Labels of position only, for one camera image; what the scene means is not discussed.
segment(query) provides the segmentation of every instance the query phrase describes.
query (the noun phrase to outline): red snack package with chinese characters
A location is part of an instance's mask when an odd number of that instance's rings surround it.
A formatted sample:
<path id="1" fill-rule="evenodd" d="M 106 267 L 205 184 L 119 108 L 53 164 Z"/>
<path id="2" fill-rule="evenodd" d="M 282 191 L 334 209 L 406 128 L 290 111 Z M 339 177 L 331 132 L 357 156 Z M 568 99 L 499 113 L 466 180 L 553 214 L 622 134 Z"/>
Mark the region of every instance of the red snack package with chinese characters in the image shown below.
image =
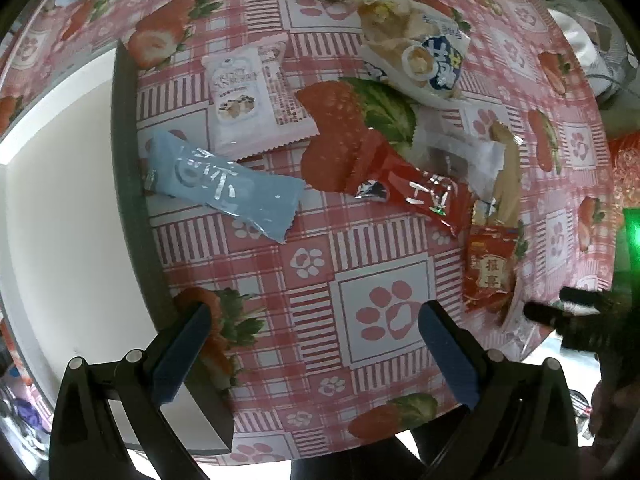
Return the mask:
<path id="1" fill-rule="evenodd" d="M 377 130 L 362 141 L 346 192 L 404 206 L 458 233 L 470 224 L 472 194 L 465 184 L 418 170 L 404 160 Z"/>
<path id="2" fill-rule="evenodd" d="M 513 291 L 513 251 L 518 230 L 471 226 L 466 244 L 463 295 L 468 310 L 500 310 Z"/>

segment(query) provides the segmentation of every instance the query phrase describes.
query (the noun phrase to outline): tablecloth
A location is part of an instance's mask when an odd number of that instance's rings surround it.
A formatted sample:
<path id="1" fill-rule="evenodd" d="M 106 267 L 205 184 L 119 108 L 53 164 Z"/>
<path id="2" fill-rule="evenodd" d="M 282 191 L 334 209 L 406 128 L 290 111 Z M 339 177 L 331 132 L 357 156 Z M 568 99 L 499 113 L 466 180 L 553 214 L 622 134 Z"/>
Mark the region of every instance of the tablecloth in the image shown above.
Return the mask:
<path id="1" fill-rule="evenodd" d="M 7 108 L 33 99 L 53 78 L 122 38 L 171 0 L 81 0 L 45 6 L 6 74 Z M 542 0 L 440 0 L 471 25 L 460 88 L 462 109 L 442 120 L 485 137 L 494 119 L 525 142 L 520 148 L 524 254 L 514 303 L 553 302 L 562 285 L 607 288 L 614 231 L 607 218 L 584 218 L 612 189 L 606 138 L 591 89 Z M 156 128 L 210 149 L 210 108 L 202 56 L 289 32 L 284 70 L 293 89 L 338 76 L 366 76 L 358 58 L 361 31 L 349 4 L 319 0 L 202 0 L 184 30 L 162 30 L 157 69 L 140 72 L 141 158 Z M 139 52 L 130 52 L 137 59 Z M 567 92 L 556 93 L 537 55 L 562 54 L 574 67 Z M 545 113 L 558 136 L 558 168 L 543 170 L 527 116 Z M 254 170 L 300 176 L 306 143 L 254 156 Z M 484 310 L 466 312 L 461 280 L 465 236 L 451 237 L 426 218 L 394 206 L 307 189 L 284 245 L 210 208 L 148 197 L 150 224 L 166 279 L 177 294 L 190 285 L 226 286 L 255 294 L 248 310 L 266 323 L 252 348 L 238 352 L 232 389 L 236 422 L 232 453 L 198 460 L 225 465 L 317 456 L 359 446 L 349 423 L 390 399 L 427 392 L 442 412 L 454 405 L 415 325 L 417 306 L 437 298 L 485 348 L 521 359 L 545 336 L 515 319 L 506 329 Z M 367 338 L 367 328 L 382 336 Z"/>

